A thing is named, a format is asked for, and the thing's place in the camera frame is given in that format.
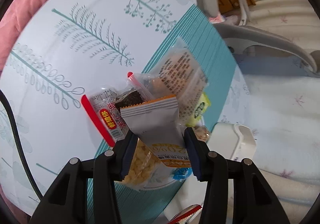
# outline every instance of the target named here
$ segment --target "plastic snack bag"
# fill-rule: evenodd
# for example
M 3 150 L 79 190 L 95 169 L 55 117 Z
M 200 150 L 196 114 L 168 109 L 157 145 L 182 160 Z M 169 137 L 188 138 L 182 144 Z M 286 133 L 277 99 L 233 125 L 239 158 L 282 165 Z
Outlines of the plastic snack bag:
M 151 74 L 128 73 L 130 84 L 141 94 L 145 101 L 172 95 L 159 77 Z
M 116 91 L 110 88 L 102 87 L 100 91 L 89 96 L 89 102 L 92 108 L 116 142 L 125 138 L 129 127 L 116 108 L 115 101 Z
M 138 140 L 129 173 L 121 184 L 138 189 L 150 178 L 155 166 L 159 163 L 161 161 L 141 140 Z
M 118 94 L 115 105 L 120 112 L 121 107 L 141 104 L 143 101 L 145 99 L 141 97 L 140 93 L 135 89 L 131 89 L 125 93 Z
M 191 167 L 178 126 L 178 115 L 175 96 L 121 108 L 121 116 L 130 130 L 165 166 Z
M 208 80 L 181 38 L 177 38 L 174 46 L 157 62 L 150 74 L 159 77 L 170 92 L 177 96 L 179 122 L 185 125 Z

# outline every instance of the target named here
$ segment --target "seaweed snack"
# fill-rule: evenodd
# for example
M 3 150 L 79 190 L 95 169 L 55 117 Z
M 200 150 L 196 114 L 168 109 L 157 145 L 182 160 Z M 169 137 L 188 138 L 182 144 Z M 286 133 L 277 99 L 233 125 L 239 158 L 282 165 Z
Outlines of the seaweed snack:
M 145 101 L 172 95 L 162 80 L 155 75 L 129 72 L 128 81 Z
M 132 89 L 130 92 L 123 93 L 121 96 L 118 95 L 115 102 L 116 108 L 120 111 L 121 107 L 132 106 L 141 104 L 144 100 L 137 90 Z

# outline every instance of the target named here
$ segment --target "teal stripe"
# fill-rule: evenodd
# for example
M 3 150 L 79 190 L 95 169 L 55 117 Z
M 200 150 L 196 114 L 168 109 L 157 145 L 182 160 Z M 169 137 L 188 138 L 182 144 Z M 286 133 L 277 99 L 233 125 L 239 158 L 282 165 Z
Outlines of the teal stripe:
M 206 16 L 193 5 L 177 22 L 156 50 L 142 73 L 148 73 L 159 59 L 181 37 L 188 44 L 190 51 L 208 77 L 209 85 L 205 89 L 212 105 L 204 114 L 206 126 L 212 130 L 217 122 L 236 67 L 231 53 Z M 95 157 L 109 147 L 103 140 Z M 182 182 L 175 182 L 168 187 L 153 191 L 136 191 L 120 184 L 115 184 L 118 207 L 123 224 L 151 224 L 163 211 L 181 187 Z M 88 223 L 94 223 L 93 182 L 88 182 Z

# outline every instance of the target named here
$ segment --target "white plastic container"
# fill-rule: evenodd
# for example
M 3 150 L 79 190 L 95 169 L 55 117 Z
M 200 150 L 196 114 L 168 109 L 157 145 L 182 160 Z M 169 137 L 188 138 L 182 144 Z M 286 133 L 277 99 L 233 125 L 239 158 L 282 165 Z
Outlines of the white plastic container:
M 217 123 L 207 143 L 210 150 L 226 159 L 241 161 L 252 159 L 256 142 L 250 128 L 240 124 Z

